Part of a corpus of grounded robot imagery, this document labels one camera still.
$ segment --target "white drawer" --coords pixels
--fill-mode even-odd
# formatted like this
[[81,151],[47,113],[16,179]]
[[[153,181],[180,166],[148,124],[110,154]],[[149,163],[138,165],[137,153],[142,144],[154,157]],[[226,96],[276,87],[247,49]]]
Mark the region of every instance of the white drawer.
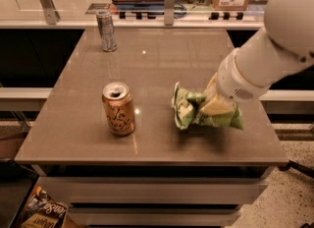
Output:
[[267,188],[259,179],[40,177],[57,201],[75,203],[250,204]]
[[95,225],[95,226],[144,226],[144,227],[158,227],[158,226],[174,226],[174,227],[197,227],[197,226],[214,226],[224,227],[233,225],[239,218],[238,211],[230,210],[209,210],[202,212],[194,211],[180,211],[167,209],[165,211],[159,210],[119,210],[107,211],[106,209],[92,209],[84,212],[73,210],[69,215],[78,225]]

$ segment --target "floor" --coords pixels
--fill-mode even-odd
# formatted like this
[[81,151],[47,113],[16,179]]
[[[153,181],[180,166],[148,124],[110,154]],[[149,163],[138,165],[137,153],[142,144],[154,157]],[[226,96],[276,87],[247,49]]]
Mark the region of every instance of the floor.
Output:
[[[287,156],[314,167],[314,138],[310,124],[273,124]],[[0,121],[0,137],[16,133],[14,121]],[[276,168],[267,178],[269,187],[252,205],[241,209],[241,217],[226,228],[299,228],[314,222],[314,179],[294,169]]]

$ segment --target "kitchen counter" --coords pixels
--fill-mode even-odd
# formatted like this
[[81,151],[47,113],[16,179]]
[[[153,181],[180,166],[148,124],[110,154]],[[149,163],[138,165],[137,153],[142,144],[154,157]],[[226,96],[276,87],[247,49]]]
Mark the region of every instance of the kitchen counter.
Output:
[[[27,164],[276,165],[284,152],[259,101],[242,106],[244,131],[174,123],[176,81],[202,91],[232,50],[223,30],[131,29],[116,32],[118,50],[103,52],[99,32],[87,30],[17,155]],[[109,131],[101,101],[112,81],[130,86],[136,130]]]
[[[259,101],[241,106],[244,131],[191,126],[180,131],[174,85],[206,88],[233,45],[223,29],[117,28],[118,49],[103,52],[86,29],[33,124],[16,161],[70,206],[78,225],[232,225],[265,178],[288,162]],[[136,128],[108,129],[101,94],[126,83]]]

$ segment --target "gray countertop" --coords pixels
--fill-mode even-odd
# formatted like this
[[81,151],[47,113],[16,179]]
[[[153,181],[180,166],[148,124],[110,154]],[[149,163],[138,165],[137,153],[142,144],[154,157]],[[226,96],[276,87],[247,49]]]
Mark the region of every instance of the gray countertop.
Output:
[[[86,30],[16,160],[65,165],[279,165],[288,160],[259,101],[241,105],[244,131],[177,129],[174,85],[202,91],[233,49],[222,29],[118,28],[118,50],[103,52],[98,28]],[[109,132],[101,94],[129,85],[136,129]]]

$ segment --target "soda can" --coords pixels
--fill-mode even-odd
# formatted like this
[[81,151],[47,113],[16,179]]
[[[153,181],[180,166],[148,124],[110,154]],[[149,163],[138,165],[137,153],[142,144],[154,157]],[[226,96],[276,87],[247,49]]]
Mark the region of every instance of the soda can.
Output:
[[115,51],[117,42],[111,13],[103,10],[97,11],[96,19],[101,36],[102,49],[104,51]]
[[106,85],[102,91],[110,131],[126,136],[135,129],[134,104],[126,84],[115,82]]

